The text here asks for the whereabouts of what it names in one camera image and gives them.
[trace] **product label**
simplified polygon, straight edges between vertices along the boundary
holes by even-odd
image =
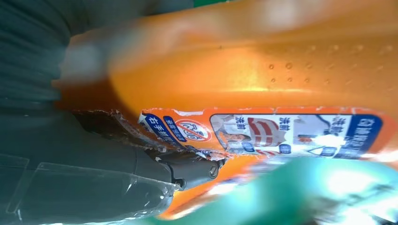
[[[380,137],[382,117],[347,108],[151,109],[139,123],[172,146],[204,153],[356,159]]]

